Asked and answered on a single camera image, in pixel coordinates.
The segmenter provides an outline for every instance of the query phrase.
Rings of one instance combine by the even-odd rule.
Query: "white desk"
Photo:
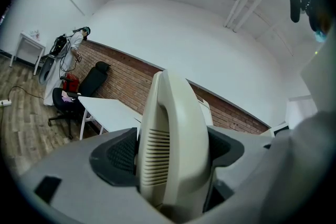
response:
[[[102,126],[99,135],[102,134],[103,129],[106,129],[108,132],[114,132],[136,127],[136,134],[139,136],[142,116],[119,100],[82,96],[78,100],[85,107],[82,126],[80,128],[80,140],[83,139],[84,126],[88,121],[97,121]]]
[[[41,50],[40,55],[38,56],[38,60],[35,64],[34,75],[36,75],[36,70],[37,70],[38,64],[40,63],[40,59],[41,59],[41,57],[42,57],[42,55],[43,55],[43,53],[46,49],[46,46],[44,44],[42,44],[40,41],[36,40],[35,38],[32,38],[30,35],[26,34],[25,32],[20,33],[19,41],[16,45],[14,54],[12,54],[12,58],[10,59],[11,63],[9,64],[9,66],[12,67],[14,57],[16,59],[17,52],[19,51],[19,47],[20,47],[20,45],[23,41],[25,41],[29,45],[32,45],[33,47]]]

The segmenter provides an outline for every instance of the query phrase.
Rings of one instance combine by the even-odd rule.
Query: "wooden floor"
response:
[[[21,86],[27,92],[44,97],[44,86],[40,86],[38,74],[33,76],[34,69],[19,62],[13,62],[0,55],[0,100],[6,100],[12,86]],[[1,130],[1,150],[8,168],[13,176],[27,171],[34,163],[56,148],[70,143],[67,138],[68,126],[65,120],[52,121],[49,127],[48,118],[57,115],[54,106],[44,106],[43,100],[26,94],[20,88],[10,93],[12,105],[0,108],[3,113]],[[71,121],[73,141],[79,140],[80,123]],[[84,137],[96,133],[88,126]]]

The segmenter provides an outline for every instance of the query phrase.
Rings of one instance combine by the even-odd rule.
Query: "office chair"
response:
[[[79,96],[91,97],[93,93],[106,81],[107,74],[106,71],[109,68],[109,64],[105,62],[97,62],[95,67],[92,67],[88,75],[84,78],[83,82],[79,85],[78,93],[71,93],[68,91],[67,93],[69,97],[73,98],[73,102],[64,102],[62,99],[62,88],[54,88],[52,91],[52,100],[54,102],[55,107],[62,113],[60,116],[52,117],[48,119],[48,125],[51,126],[51,121],[54,120],[67,120],[69,126],[69,139],[73,139],[71,135],[71,120],[76,120],[78,118],[78,114],[81,110],[83,110],[83,106],[78,100]],[[61,77],[61,79],[66,80],[67,86],[72,81],[66,77]]]

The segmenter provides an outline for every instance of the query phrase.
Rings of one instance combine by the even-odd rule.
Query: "chair backrest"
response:
[[[92,67],[83,82],[79,85],[78,92],[82,96],[90,97],[106,81],[107,74],[101,68]]]

